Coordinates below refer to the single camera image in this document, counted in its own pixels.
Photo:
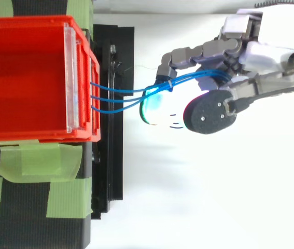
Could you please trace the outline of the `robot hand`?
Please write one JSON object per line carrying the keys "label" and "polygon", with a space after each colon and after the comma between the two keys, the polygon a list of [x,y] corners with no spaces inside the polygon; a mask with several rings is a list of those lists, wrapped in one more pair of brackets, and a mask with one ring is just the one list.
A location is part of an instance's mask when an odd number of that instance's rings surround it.
{"label": "robot hand", "polygon": [[256,100],[294,92],[294,1],[268,1],[226,18],[219,35],[163,55],[144,90],[142,121],[213,134]]}

